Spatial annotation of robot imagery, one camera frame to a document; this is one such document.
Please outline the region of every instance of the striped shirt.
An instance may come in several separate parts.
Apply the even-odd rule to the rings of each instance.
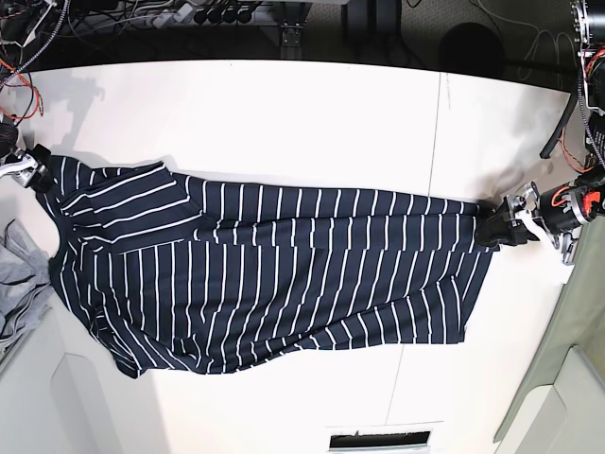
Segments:
[[[53,287],[118,368],[231,373],[303,349],[457,343],[479,207],[52,158]]]

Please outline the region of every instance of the white table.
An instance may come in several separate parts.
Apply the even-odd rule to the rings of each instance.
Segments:
[[[164,159],[171,169],[221,181],[464,200],[497,197],[531,179],[547,189],[570,178],[560,150],[552,161],[538,158],[567,96],[508,82],[285,61],[118,64],[49,71],[34,82],[45,114],[24,122],[26,140],[89,166]],[[2,103],[14,102],[20,112],[28,96],[23,91]],[[580,138],[574,118],[568,147]],[[54,253],[58,234],[50,218],[31,191],[4,179],[0,226],[12,218]],[[498,254],[467,341],[456,346],[300,352],[235,375],[153,371],[133,381],[56,299],[29,354],[54,345],[89,360],[80,370],[70,357],[70,370],[81,378],[80,413],[92,421],[87,436],[100,453],[322,453],[330,434],[348,430],[342,427],[384,425],[374,431],[432,429],[433,453],[492,453],[493,435],[561,290],[540,273],[544,260],[536,245]],[[60,339],[46,343],[53,336]],[[45,417],[75,413],[41,410],[64,395],[41,395],[57,364],[35,370],[38,361],[21,354],[0,376],[0,398],[26,395],[18,399],[24,414],[29,407],[38,412],[22,434],[31,436]],[[33,394],[17,390],[28,371],[36,374]],[[98,380],[85,379],[90,374]],[[103,405],[92,398],[99,394],[109,422],[94,412]],[[17,443],[21,432],[6,430],[0,425],[0,438]]]

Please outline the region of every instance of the wire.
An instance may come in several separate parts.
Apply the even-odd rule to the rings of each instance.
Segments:
[[[495,22],[495,20],[493,19],[493,17],[491,15],[489,15],[487,12],[485,12],[483,9],[481,9],[481,7],[478,4],[473,3],[473,0],[469,0],[469,3],[471,5],[473,5],[475,8],[479,9],[483,14],[485,14],[485,17],[487,17],[490,20],[490,22],[492,23],[492,25],[497,30],[498,35],[500,36],[500,42],[503,44],[504,43],[504,35],[502,34],[502,30],[500,29],[500,27],[498,26],[498,24]]]
[[[562,131],[562,133],[561,133],[561,138],[559,139],[559,143],[561,144],[561,148],[562,148],[562,151],[563,151],[563,157],[565,158],[565,162],[566,162],[566,163],[567,163],[567,164],[568,164],[568,165],[569,165],[571,168],[573,168],[574,170],[576,170],[578,173],[586,173],[586,172],[588,172],[589,170],[592,170],[593,168],[595,168],[595,166],[592,166],[592,167],[588,167],[588,168],[586,168],[586,167],[584,166],[584,164],[583,164],[583,163],[581,163],[581,162],[578,160],[578,158],[577,158],[576,156],[574,156],[573,154],[571,154],[571,153],[569,152],[569,150],[568,150],[568,149],[567,149],[567,147],[565,146],[565,128],[563,128],[563,131]]]
[[[584,106],[584,75],[582,74],[581,70],[578,74],[578,104],[579,114],[582,117],[582,123],[584,123],[584,130],[586,131],[586,137],[588,137],[588,141],[590,142],[590,146],[593,149],[593,153],[596,155],[598,162],[601,164],[603,169],[605,169],[605,160],[603,160],[603,156],[596,148],[595,137],[593,137],[593,132],[590,131],[590,125],[588,124],[588,118],[586,116],[586,108]]]
[[[557,197],[560,196],[563,192],[565,192],[567,189],[569,189],[569,186],[562,186],[557,192],[555,192],[552,195],[552,200],[550,201],[550,204],[552,206],[561,206],[565,203],[565,199],[559,199],[557,201]]]
[[[55,37],[59,33],[59,30],[61,30],[63,21],[65,20],[65,14],[67,13],[67,9],[69,8],[69,2],[70,2],[70,0],[64,0],[63,9],[60,12],[59,20],[57,21],[57,24],[55,25],[55,28],[53,29],[53,31],[50,33],[48,40],[46,40],[46,42],[42,45],[42,47],[40,47],[40,49],[38,49],[38,51],[34,55],[32,55],[28,61],[23,63],[21,66],[19,66],[19,68],[15,69],[10,76],[8,76],[7,78],[0,81],[0,89],[5,87],[7,85],[7,83],[9,83],[11,80],[13,80],[17,76],[19,76],[31,63],[33,63],[38,57],[40,57],[40,55],[52,43],[52,41],[55,39]]]
[[[10,66],[4,60],[0,59],[0,65],[4,66],[9,71],[13,71],[12,74],[15,74],[14,73],[15,68]],[[38,91],[38,89],[33,85],[33,83],[29,82],[23,75],[18,74],[17,76],[19,77],[19,80],[22,82],[21,84],[7,85],[5,83],[4,86],[8,86],[11,88],[29,87],[29,89],[31,90],[32,94],[35,97],[36,106],[34,107],[34,110],[31,111],[30,113],[27,113],[29,111],[29,107],[28,107],[26,113],[24,113],[22,116],[11,115],[7,111],[5,111],[2,107],[0,107],[0,112],[2,112],[5,116],[10,118],[11,120],[27,120],[27,119],[31,118],[32,116],[34,116],[36,114],[36,112],[40,112],[40,115],[44,115],[42,97],[40,96],[40,92]]]
[[[528,22],[523,22],[523,21],[515,21],[512,19],[508,19],[506,17],[502,17],[494,12],[491,12],[489,9],[485,8],[485,6],[483,5],[482,0],[476,0],[477,4],[479,5],[479,7],[481,9],[483,9],[485,11],[486,14],[492,16],[495,19],[498,19],[502,22],[507,22],[509,24],[514,24],[517,26],[525,26],[525,27],[529,27],[535,30],[536,32],[536,37],[534,38],[533,42],[531,43],[531,46],[529,47],[529,51],[526,53],[526,55],[524,56],[523,60],[532,60],[535,61],[536,60],[536,54],[538,52],[538,48],[540,46],[540,39],[543,37],[543,35],[547,35],[553,43],[553,46],[555,48],[555,55],[556,55],[556,59],[557,59],[557,64],[561,64],[561,48],[559,46],[559,40],[561,38],[565,38],[571,45],[572,48],[572,55],[573,55],[573,51],[575,50],[575,46],[574,46],[574,42],[571,39],[571,37],[564,32],[559,33],[556,37],[555,35],[550,31],[550,30],[546,30],[546,29],[542,29],[540,30],[537,26],[535,26],[534,24],[530,24]],[[577,66],[577,62],[576,59],[574,59],[574,64]],[[527,71],[527,73],[522,76],[522,71],[523,68],[519,68],[517,70],[517,76],[521,81],[525,81],[527,79],[529,79],[529,77],[531,76],[531,69],[529,69]],[[557,75],[557,79],[559,81],[559,86],[560,88],[562,88],[562,77],[561,75]]]
[[[33,80],[31,79],[31,73],[27,73],[27,77],[29,78],[29,85],[33,86]],[[33,90],[31,90],[31,97],[29,98],[29,103],[27,104],[26,111],[21,116],[21,118],[19,118],[17,120],[17,122],[15,123],[15,126],[19,126],[21,124],[21,122],[25,119],[27,113],[29,112],[29,109],[31,109],[31,106],[34,103],[34,97],[35,97],[35,95],[36,95],[36,92],[34,92]]]

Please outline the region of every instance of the white stripe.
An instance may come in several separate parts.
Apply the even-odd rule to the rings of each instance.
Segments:
[[[378,268],[376,270],[376,277],[374,278],[374,283],[372,284],[372,291],[370,292],[370,299],[368,301],[368,306],[366,307],[366,310],[368,310],[370,307],[372,307],[372,301],[374,299],[374,292],[376,291],[376,284],[378,284],[378,279],[380,278],[380,270],[382,270],[382,258],[385,255],[385,252],[383,250],[380,251],[380,254],[378,255]]]
[[[313,249],[315,248],[315,245],[313,244],[314,241],[314,236],[315,236],[315,218],[311,218],[311,233],[309,234],[309,248]]]
[[[458,242],[460,241],[460,215],[456,214],[456,241],[452,246],[452,252],[456,250]]]
[[[409,294],[409,286],[411,285],[411,282],[412,282],[412,277],[414,275],[414,268],[416,267],[417,258],[418,258],[418,251],[416,251],[414,253],[414,256],[412,257],[412,264],[409,268],[409,275],[407,276],[407,286],[406,286],[406,293],[404,293],[404,297],[406,297]]]
[[[220,223],[225,218],[225,183],[220,185],[220,218],[216,221],[216,227],[213,231],[213,237],[215,238],[215,243],[219,244],[218,241],[218,229],[220,228]]]
[[[74,257],[78,257],[78,252],[76,251],[76,248],[74,248],[74,246],[72,246],[72,243],[70,243],[68,241],[67,244],[69,244],[69,247],[72,248],[72,251],[74,251]],[[88,322],[90,322],[91,316],[88,313],[88,310],[84,309],[84,306],[82,305],[82,297],[81,297],[80,292],[79,292],[78,275],[76,274],[76,260],[75,259],[72,261],[72,275],[74,276],[74,287],[76,287],[76,293],[78,294],[78,304],[79,304],[79,307],[82,309],[82,312],[84,312],[84,315],[86,315],[86,318],[88,319]]]
[[[475,246],[475,229],[476,229],[476,218],[473,217],[473,234],[471,235],[471,247],[469,248],[469,253],[473,251],[473,247]]]
[[[340,196],[342,196],[342,191],[339,189],[337,192],[337,202],[334,206],[334,217],[337,218],[338,217],[338,208],[340,206]]]
[[[165,169],[165,166],[160,166],[160,167],[157,167],[157,168],[154,168],[154,169],[150,170],[149,172],[141,173],[141,174],[136,175],[134,177],[127,178],[126,180],[123,180],[120,183],[112,184],[111,186],[106,187],[105,189],[101,189],[100,191],[95,192],[93,194],[87,194],[87,193],[80,194],[74,200],[72,200],[70,203],[68,203],[63,209],[64,210],[69,210],[72,206],[74,206],[76,203],[78,203],[84,197],[87,198],[87,199],[93,199],[95,197],[102,196],[103,194],[107,194],[108,192],[113,191],[114,189],[116,189],[116,188],[118,188],[118,187],[120,187],[120,186],[122,186],[122,185],[124,185],[126,183],[133,182],[133,181],[139,180],[141,178],[145,178],[145,177],[147,177],[147,176],[149,176],[149,175],[151,175],[151,174],[153,174],[155,172],[159,172],[160,170],[164,170],[164,169]]]
[[[250,321],[250,316],[251,316],[252,312],[254,312],[254,309],[256,309],[258,307],[258,302],[259,302],[260,294],[261,294],[262,250],[263,250],[263,248],[257,248],[258,262],[256,264],[257,277],[256,277],[256,296],[254,298],[254,304],[252,305],[252,308],[246,315],[246,320],[244,321],[244,326],[242,328],[242,332],[240,333],[239,338],[237,339],[237,342],[235,343],[235,350],[237,353],[237,359],[239,360],[239,367],[241,367],[243,364],[242,357],[239,354],[239,347],[241,346],[242,338],[244,337],[244,333],[246,332],[246,327],[248,326],[248,322]],[[254,360],[258,361],[258,357],[254,353],[254,344],[251,345],[251,350],[252,350],[252,354],[254,355]]]
[[[193,257],[191,254],[191,241],[187,243],[187,306],[185,307],[185,317],[187,318],[187,338],[191,337],[191,285],[192,285],[192,274],[193,274]]]
[[[338,296],[340,296],[340,292],[342,291],[342,287],[344,284],[344,273],[347,269],[347,260],[348,259],[349,259],[349,250],[345,249],[344,255],[342,257],[342,265],[340,267],[340,284],[338,285],[338,290],[337,290],[336,295],[334,295],[334,302],[332,302],[332,309],[330,310],[330,317],[328,317],[327,324],[332,323],[332,319],[334,318],[334,311],[337,308],[337,304],[338,304]]]
[[[142,192],[141,194],[137,194],[136,196],[128,197],[127,199],[114,203],[113,205],[104,206],[102,208],[85,208],[83,210],[77,211],[76,213],[73,213],[71,216],[76,217],[76,216],[82,215],[84,213],[88,213],[90,211],[94,212],[95,214],[99,214],[103,211],[112,210],[113,208],[117,208],[118,206],[125,205],[131,201],[136,201],[137,199],[141,199],[141,198],[149,196],[151,194],[155,194],[156,192],[160,192],[168,187],[175,186],[176,184],[177,184],[177,182],[166,183],[161,186],[154,187],[153,189],[149,189],[148,191]],[[66,215],[69,215],[69,213],[67,213],[67,211],[66,211],[66,208],[63,208],[62,211]]]
[[[460,308],[460,293],[458,292],[458,284],[456,284],[456,279],[454,278],[454,276],[451,276],[450,279],[452,280],[452,286],[454,287],[454,293],[456,293],[456,312],[458,314],[458,333],[460,332],[460,312],[461,312],[461,308]]]
[[[279,310],[278,314],[277,314],[277,322],[275,323],[275,328],[273,328],[273,337],[277,337],[277,330],[280,326],[280,321],[282,319],[282,314],[284,313],[284,309],[288,306],[288,304],[290,303],[290,296],[292,295],[292,289],[294,288],[294,281],[296,280],[296,269],[297,269],[297,262],[298,259],[298,248],[294,248],[294,258],[292,258],[292,279],[290,280],[290,287],[287,290],[287,294],[285,295],[285,302],[284,302],[284,306],[282,306],[282,308]]]
[[[198,368],[199,363],[201,362],[201,350],[199,349],[199,344],[198,344],[198,333],[195,333],[193,335],[192,341],[196,345],[196,348],[198,349],[198,361],[196,362],[196,368]]]
[[[426,288],[428,284],[428,279],[430,278],[431,271],[433,270],[433,258],[435,257],[435,251],[431,251],[430,256],[428,257],[428,267],[426,269],[426,277],[424,278],[424,283],[421,289]]]
[[[458,263],[458,269],[456,270],[456,277],[460,276],[460,270],[462,269],[462,263],[464,262],[465,257],[466,253],[462,253],[460,255],[460,262]]]
[[[318,308],[320,307],[320,300],[321,300],[321,298],[323,298],[323,293],[325,292],[325,280],[328,276],[328,269],[330,268],[331,259],[332,259],[332,250],[328,251],[328,258],[325,261],[325,269],[323,270],[323,279],[321,280],[320,295],[318,296],[317,300],[315,301],[315,308],[313,309],[313,315],[311,316],[311,322],[309,323],[309,326],[306,328],[307,331],[309,329],[311,329],[311,327],[315,323],[315,316],[317,315]]]
[[[420,294],[424,301],[424,308],[426,309],[426,325],[428,327],[428,343],[433,343],[433,327],[431,326],[433,319],[431,317],[430,308],[428,307],[428,301],[426,301],[426,294],[424,293],[424,288],[420,290]]]
[[[294,247],[294,236],[296,235],[296,220],[292,219],[292,233],[290,234],[290,247]]]
[[[317,350],[319,350],[320,349],[320,343],[317,341],[317,339],[315,339],[312,334],[309,335],[309,339],[312,340],[313,343],[315,343],[315,348]]]
[[[418,337],[418,334],[416,334],[416,315],[414,315],[414,308],[412,307],[412,303],[411,303],[411,300],[409,299],[409,296],[406,297],[406,301],[407,301],[407,309],[409,310],[409,316],[412,321],[412,334],[414,336],[412,343],[416,343],[416,338]]]
[[[207,206],[206,206],[206,184],[208,184],[207,181],[204,180],[204,183],[201,184],[201,211],[203,211],[204,213],[207,212]]]
[[[231,315],[229,316],[229,320],[227,321],[227,330],[225,332],[225,337],[223,338],[223,341],[220,343],[220,353],[223,356],[223,374],[225,374],[227,372],[227,357],[225,355],[225,342],[227,341],[227,338],[229,337],[229,331],[231,330],[231,322],[233,320],[233,316],[235,315],[235,312],[237,311],[237,309],[239,309],[239,307],[242,304],[242,292],[244,290],[244,253],[245,253],[244,245],[242,244],[240,247],[240,253],[239,253],[239,291],[237,292],[237,303],[235,304],[235,307],[231,311]],[[239,349],[236,349],[236,353],[237,353],[237,357],[239,359],[239,363],[241,364],[242,358],[239,357]]]
[[[218,308],[212,314],[212,319],[210,321],[210,331],[208,333],[208,340],[206,341],[206,356],[210,358],[210,342],[212,341],[212,333],[215,329],[215,319],[216,314],[220,312],[225,303],[225,284],[227,282],[227,245],[223,244],[223,277],[222,277],[222,286],[220,290],[220,303],[218,304]],[[210,358],[208,362],[208,367],[206,369],[206,373],[210,374],[210,366],[215,362],[214,358]]]
[[[299,189],[299,195],[296,199],[296,217],[299,218],[301,216],[301,202],[303,201],[303,190]]]
[[[351,332],[344,321],[341,320],[340,324],[344,328],[345,333],[347,333],[347,337],[349,338],[349,350],[351,350],[353,348],[353,336],[351,336]]]
[[[439,218],[439,240],[437,242],[437,250],[440,250],[442,242],[443,242],[443,232],[442,232],[442,229],[443,229],[443,215],[438,215],[438,218]]]
[[[76,164],[76,190],[79,190],[79,167],[81,166],[81,162],[78,161]]]
[[[366,347],[369,347],[370,344],[368,343],[368,328],[366,327],[366,324],[363,322],[363,319],[361,318],[361,315],[359,314],[359,312],[357,312],[357,319],[361,323],[361,327],[363,328],[363,332],[365,333],[365,336],[366,336]]]
[[[267,304],[267,308],[265,309],[265,313],[263,317],[261,317],[261,322],[258,325],[258,329],[256,330],[256,336],[254,336],[254,341],[258,342],[258,336],[260,335],[261,329],[263,328],[263,323],[265,322],[265,318],[268,315],[268,311],[271,308],[271,305],[275,301],[275,297],[277,296],[277,288],[279,284],[279,273],[280,273],[280,247],[277,246],[275,248],[275,275],[273,276],[273,296]],[[270,353],[273,353],[267,344],[267,349]]]
[[[471,271],[471,275],[469,277],[469,282],[466,283],[466,288],[464,289],[464,293],[462,294],[462,301],[464,301],[466,299],[466,292],[469,291],[469,287],[471,286],[471,283],[473,282],[473,277],[475,277],[476,265],[477,265],[477,263],[479,263],[480,256],[481,256],[481,253],[477,253],[476,259],[475,259],[475,264],[473,265],[473,270]]]
[[[441,323],[443,324],[443,343],[447,343],[447,323],[445,322],[445,301],[443,300],[443,294],[441,293],[441,284],[437,283],[437,292],[439,293],[439,300],[441,301]]]
[[[282,196],[284,195],[284,189],[280,187],[277,196],[277,219],[282,218]]]
[[[376,213],[376,203],[378,202],[378,191],[374,191],[374,200],[372,202],[372,216]],[[368,216],[367,233],[366,233],[366,249],[370,248],[370,231],[372,229],[372,217]]]
[[[385,326],[382,325],[382,319],[380,318],[380,313],[378,312],[378,306],[374,306],[374,314],[376,314],[376,319],[378,319],[378,324],[380,325],[380,339],[384,345],[387,343],[385,341]]]
[[[424,251],[424,218],[425,215],[420,215],[420,252]]]
[[[151,208],[148,209],[146,211],[143,211],[137,215],[133,215],[130,216],[128,218],[115,218],[114,220],[112,220],[111,222],[108,222],[107,224],[97,224],[97,225],[84,225],[83,227],[96,227],[96,226],[100,226],[103,227],[104,229],[107,229],[108,227],[111,227],[114,224],[117,224],[118,222],[125,222],[127,220],[134,220],[134,219],[138,219],[138,218],[142,218],[143,216],[149,215],[151,213],[156,213],[158,211],[163,211],[167,208],[172,208],[173,206],[177,206],[177,205],[181,205],[183,203],[188,203],[190,201],[190,198],[187,197],[186,199],[182,199],[181,201],[173,201],[172,203],[168,203],[166,205],[162,205],[162,206],[158,206],[156,208]]]
[[[113,255],[107,255],[107,263],[108,263],[108,271],[109,271],[109,284],[110,289],[112,290],[113,300],[115,301],[115,309],[117,311],[117,316],[122,316],[122,311],[120,310],[120,304],[117,301],[117,295],[115,294],[115,288],[113,288]]]
[[[387,295],[387,303],[390,302],[392,293],[393,293],[393,284],[395,283],[395,276],[397,275],[397,271],[399,270],[399,260],[401,259],[401,251],[397,251],[397,258],[395,259],[395,266],[393,268],[393,274],[390,277],[389,284],[389,294]]]
[[[201,322],[206,323],[206,318],[204,317],[204,308],[208,304],[208,276],[210,274],[210,245],[206,242],[206,268],[204,271],[204,303],[201,305],[199,309],[199,315],[201,317]]]
[[[173,358],[175,361],[177,361],[178,363],[180,363],[180,364],[182,365],[182,367],[184,367],[184,368],[185,368],[185,370],[187,370],[187,371],[191,371],[191,369],[189,369],[189,367],[188,367],[188,366],[187,366],[187,365],[186,365],[184,362],[182,362],[180,359],[178,359],[177,357],[175,357],[175,356],[174,356],[174,354],[173,354],[173,353],[172,353],[170,350],[167,350],[167,349],[166,349],[166,352],[167,352],[167,354],[168,354],[168,355],[170,355],[170,356],[171,356],[171,357],[172,357],[172,358]]]
[[[133,339],[133,340],[136,342],[136,344],[137,344],[137,345],[138,345],[138,346],[141,348],[141,350],[143,350],[143,353],[145,354],[145,356],[149,358],[149,361],[151,361],[151,364],[153,364],[153,366],[154,366],[154,367],[158,367],[158,363],[157,363],[157,362],[155,362],[155,360],[153,359],[153,357],[152,357],[152,356],[149,354],[149,352],[148,352],[148,351],[145,349],[145,347],[143,347],[143,344],[142,344],[141,342],[139,342],[139,340],[138,340],[138,339],[136,339],[136,336],[134,335],[134,333],[133,333],[132,331],[130,331],[130,330],[129,330],[129,328],[128,328],[128,324],[126,323],[126,321],[125,321],[125,320],[122,320],[122,323],[124,324],[124,327],[125,327],[125,328],[126,328],[126,330],[129,332],[129,334],[130,334],[130,336],[132,337],[132,339]],[[134,359],[134,360],[135,360],[137,367],[138,367],[139,369],[143,369],[143,368],[141,367],[141,364],[139,364],[139,362],[136,360],[136,356],[135,356],[135,355],[132,353],[132,350],[130,350],[130,354],[132,355],[132,359]]]
[[[160,341],[160,260],[157,246],[153,248],[153,255],[155,259],[155,340]]]
[[[124,295],[126,297],[126,308],[130,315],[130,324],[134,324],[134,318],[132,317],[132,309],[130,309],[130,297],[129,297],[129,264],[128,255],[124,254]]]
[[[177,303],[176,298],[176,289],[175,289],[175,275],[176,275],[176,263],[175,263],[175,254],[174,254],[174,243],[170,244],[170,254],[171,254],[171,272],[170,272],[170,289],[172,301],[170,302],[170,312],[172,316],[172,338],[170,339],[172,350],[174,350],[174,340],[177,337],[177,314],[175,314],[175,305]]]
[[[63,157],[63,161],[60,164],[60,194],[65,196],[65,161],[67,158]]]
[[[357,216],[357,203],[359,202],[359,189],[356,189],[355,191],[355,200],[353,203],[353,217]]]
[[[401,329],[399,328],[399,314],[397,314],[397,308],[395,307],[397,302],[393,301],[390,304],[390,311],[393,313],[393,319],[395,319],[395,329],[397,331],[397,343],[401,343]]]
[[[115,244],[120,239],[131,238],[133,236],[138,236],[138,235],[143,235],[143,234],[149,234],[151,232],[158,232],[160,230],[169,229],[170,227],[176,227],[177,225],[185,224],[185,223],[187,223],[187,222],[189,222],[191,220],[194,220],[194,219],[197,219],[197,218],[201,218],[201,216],[202,216],[202,214],[199,214],[199,215],[195,215],[195,216],[193,216],[191,218],[177,220],[175,222],[171,222],[169,224],[161,225],[159,227],[153,227],[151,229],[141,230],[139,232],[130,232],[129,234],[123,234],[123,235],[117,236],[114,239],[106,239],[106,238],[103,238],[101,236],[85,236],[83,239],[85,239],[85,240],[98,239],[99,241],[104,241],[104,242],[109,243],[109,244]]]
[[[326,326],[325,332],[328,334],[328,337],[330,338],[330,341],[332,342],[332,350],[336,350],[337,349],[337,340],[334,339],[334,336],[332,336],[332,331],[330,331],[330,328],[328,328]]]
[[[306,294],[309,291],[309,287],[311,286],[311,280],[313,278],[313,264],[315,263],[315,249],[311,250],[311,264],[309,265],[309,273],[306,279],[306,287],[304,288],[304,292],[302,293],[301,303],[296,305],[296,314],[294,315],[294,320],[292,321],[292,327],[290,328],[290,332],[288,336],[292,336],[294,330],[296,329],[296,321],[299,319],[299,314],[301,313],[301,307],[304,306],[304,302],[306,301]]]
[[[145,311],[143,298],[143,252],[139,249],[139,284],[141,287],[141,330],[145,331]]]
[[[355,303],[355,298],[357,297],[357,291],[359,290],[359,286],[361,285],[361,274],[363,272],[363,265],[366,262],[366,253],[368,250],[364,249],[361,253],[361,263],[359,264],[359,274],[357,275],[357,284],[355,285],[355,289],[353,290],[353,296],[351,297],[351,305],[349,306],[349,311],[347,312],[347,317],[349,317],[353,313],[353,306]]]

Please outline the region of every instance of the cable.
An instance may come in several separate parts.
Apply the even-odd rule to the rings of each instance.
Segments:
[[[31,85],[33,87],[34,83],[33,83],[33,80],[31,79],[31,73],[27,73],[27,77],[29,78],[29,85]],[[19,118],[17,120],[17,122],[15,123],[15,127],[19,126],[21,124],[21,122],[25,119],[25,116],[29,112],[29,109],[31,109],[31,105],[34,103],[34,97],[35,97],[35,92],[32,90],[31,97],[29,98],[29,103],[27,104],[26,111],[24,112],[23,115],[21,115],[21,118]]]
[[[535,26],[534,24],[530,24],[528,22],[522,22],[522,21],[515,21],[512,19],[508,19],[506,17],[502,17],[494,12],[491,12],[489,9],[485,8],[485,6],[483,5],[482,0],[476,0],[477,4],[479,5],[479,7],[481,9],[483,9],[485,11],[486,14],[492,16],[495,19],[498,19],[502,22],[507,22],[509,24],[514,24],[517,26],[526,26],[526,27],[530,27],[533,28],[536,32],[536,37],[534,38],[533,42],[531,43],[531,46],[529,47],[529,51],[526,53],[526,55],[524,56],[523,60],[529,60],[532,59],[533,61],[536,59],[536,54],[538,52],[538,48],[540,45],[540,39],[542,38],[543,35],[547,35],[551,40],[552,43],[554,45],[555,48],[555,55],[556,55],[556,59],[557,59],[557,64],[561,64],[561,49],[559,46],[559,40],[564,37],[570,44],[572,47],[572,51],[575,50],[575,46],[574,46],[574,42],[571,39],[571,37],[564,32],[559,33],[556,37],[555,35],[550,31],[550,30],[546,30],[546,29],[542,29],[540,30],[537,26]],[[529,79],[529,77],[531,76],[531,69],[529,69],[527,71],[527,74],[525,76],[521,75],[522,72],[522,68],[519,68],[517,71],[517,76],[521,81],[525,81],[527,79]],[[562,87],[562,77],[561,75],[557,76],[557,79],[559,81],[559,86]]]
[[[475,8],[477,8],[478,10],[480,10],[483,14],[485,14],[485,17],[487,17],[490,22],[492,23],[492,25],[494,26],[494,28],[497,30],[498,35],[500,36],[500,42],[503,44],[504,43],[504,35],[502,34],[502,30],[500,29],[500,27],[498,26],[498,24],[495,22],[495,20],[493,19],[493,17],[491,15],[489,15],[487,12],[485,12],[483,9],[481,9],[481,7],[476,4],[473,3],[473,0],[469,0],[469,3],[471,5],[473,5]]]
[[[557,197],[558,197],[558,196],[560,196],[560,195],[561,195],[563,192],[565,192],[567,189],[569,189],[569,186],[562,186],[562,187],[561,187],[561,189],[559,189],[557,192],[555,192],[555,193],[552,195],[552,199],[551,199],[551,201],[550,201],[550,204],[551,204],[552,206],[560,206],[560,205],[563,205],[563,204],[565,203],[565,199],[559,199],[558,201],[556,201],[556,200],[557,200]]]
[[[603,160],[603,156],[596,149],[595,138],[593,137],[593,133],[590,131],[590,126],[588,125],[588,118],[586,117],[586,108],[584,107],[584,75],[582,71],[579,71],[578,76],[578,104],[579,104],[579,114],[582,117],[582,122],[584,123],[584,130],[586,131],[586,137],[590,141],[591,148],[593,149],[594,154],[598,158],[599,163],[605,169],[605,161]]]
[[[576,104],[578,104],[578,92],[573,91],[571,95],[569,95],[569,99],[567,100],[565,109],[563,109],[563,113],[561,115],[559,123],[557,123],[557,127],[550,135],[550,138],[548,139],[548,142],[546,142],[546,145],[544,145],[544,148],[542,148],[542,151],[540,151],[540,158],[550,158],[550,154],[552,153],[552,150],[555,149],[555,146],[557,145],[557,142],[561,137],[563,129],[565,128],[567,123],[569,123],[569,119],[571,118],[572,113],[576,109]]]
[[[588,168],[584,167],[584,164],[581,163],[576,156],[574,156],[573,154],[571,154],[569,152],[569,150],[565,146],[565,128],[563,128],[563,131],[561,132],[561,138],[559,139],[559,142],[561,143],[561,149],[563,151],[563,158],[565,158],[565,162],[571,168],[573,168],[574,170],[576,170],[578,173],[586,173],[589,170],[592,170],[593,168],[595,168],[594,166],[588,167]],[[576,166],[571,160],[576,161],[576,163],[578,164],[578,166]]]
[[[60,12],[59,20],[57,21],[57,24],[55,25],[55,28],[53,29],[53,31],[50,33],[48,40],[46,40],[46,42],[42,45],[42,47],[40,47],[40,49],[38,49],[38,51],[34,55],[32,55],[28,61],[26,61],[24,64],[22,64],[19,68],[15,69],[10,76],[8,76],[7,78],[0,81],[0,89],[5,87],[7,85],[7,83],[9,83],[11,80],[13,80],[17,76],[19,76],[23,72],[23,70],[26,69],[31,63],[33,63],[38,57],[40,57],[40,55],[52,43],[52,41],[55,39],[55,37],[59,33],[59,30],[61,30],[63,21],[65,20],[65,14],[67,13],[67,9],[69,8],[69,1],[70,0],[64,0],[63,9]]]

